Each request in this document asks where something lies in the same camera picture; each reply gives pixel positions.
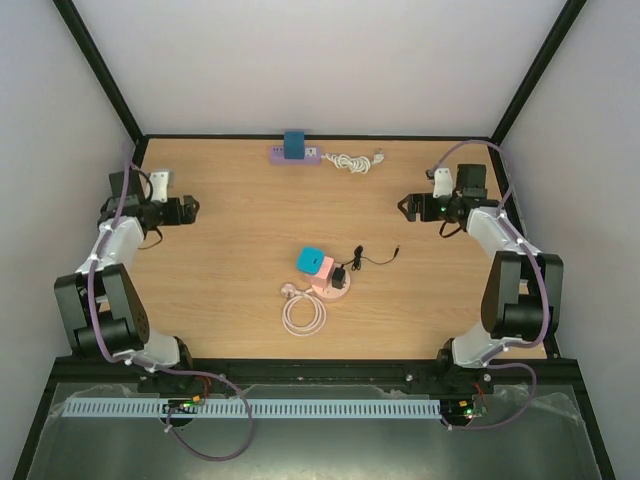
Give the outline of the dark blue cube adapter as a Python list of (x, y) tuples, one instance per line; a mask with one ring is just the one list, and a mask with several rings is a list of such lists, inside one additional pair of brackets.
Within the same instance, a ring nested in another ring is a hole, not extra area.
[(287, 160), (305, 158), (305, 134), (299, 130), (289, 130), (283, 136), (283, 157)]

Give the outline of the pink cube socket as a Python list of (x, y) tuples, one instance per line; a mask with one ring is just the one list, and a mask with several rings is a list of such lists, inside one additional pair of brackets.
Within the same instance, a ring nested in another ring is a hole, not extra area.
[(331, 281), (334, 265), (335, 260), (325, 256), (319, 270), (311, 277), (311, 284), (321, 289), (326, 288)]

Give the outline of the light blue cube adapter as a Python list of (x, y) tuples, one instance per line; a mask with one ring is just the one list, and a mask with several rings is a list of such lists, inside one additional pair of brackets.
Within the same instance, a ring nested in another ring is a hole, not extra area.
[(296, 260), (296, 269), (306, 275), (315, 276), (321, 269), (325, 254), (322, 250), (304, 246)]

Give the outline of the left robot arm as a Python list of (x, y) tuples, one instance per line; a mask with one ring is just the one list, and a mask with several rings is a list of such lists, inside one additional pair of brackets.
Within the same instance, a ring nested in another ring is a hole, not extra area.
[(153, 373), (190, 370), (191, 354), (176, 336), (150, 326), (129, 269), (150, 233), (196, 221), (199, 202), (171, 197), (173, 173), (129, 167), (109, 175), (111, 196), (100, 209), (98, 236), (75, 272), (59, 277), (54, 294), (72, 354), (83, 359), (136, 364)]

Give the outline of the pink round socket base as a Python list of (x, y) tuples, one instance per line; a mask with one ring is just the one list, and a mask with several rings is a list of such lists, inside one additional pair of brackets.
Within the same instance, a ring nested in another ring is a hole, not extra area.
[(326, 288), (320, 288), (317, 285), (312, 286), (314, 294), (324, 302), (336, 302), (343, 299), (351, 287), (351, 277), (348, 272), (345, 273), (344, 285), (341, 289), (334, 288), (331, 283)]

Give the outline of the black charger plug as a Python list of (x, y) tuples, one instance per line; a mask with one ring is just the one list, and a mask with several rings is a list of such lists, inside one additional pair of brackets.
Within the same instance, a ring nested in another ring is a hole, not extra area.
[(342, 290), (345, 287), (347, 281), (347, 274), (343, 267), (337, 267), (334, 269), (331, 277), (331, 285), (337, 290)]

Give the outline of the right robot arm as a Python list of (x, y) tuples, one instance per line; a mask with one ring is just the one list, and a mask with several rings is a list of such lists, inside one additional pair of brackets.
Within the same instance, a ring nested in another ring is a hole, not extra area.
[(428, 174), (430, 193), (412, 193), (397, 204), (410, 222), (456, 224), (455, 233), (475, 239), (492, 260), (480, 306), (480, 320), (449, 339), (437, 356), (436, 379), (445, 390), (460, 390), (471, 369), (484, 368), (511, 348), (533, 348), (559, 325), (564, 264), (542, 252), (511, 223), (498, 200), (488, 197), (486, 167), (460, 164)]

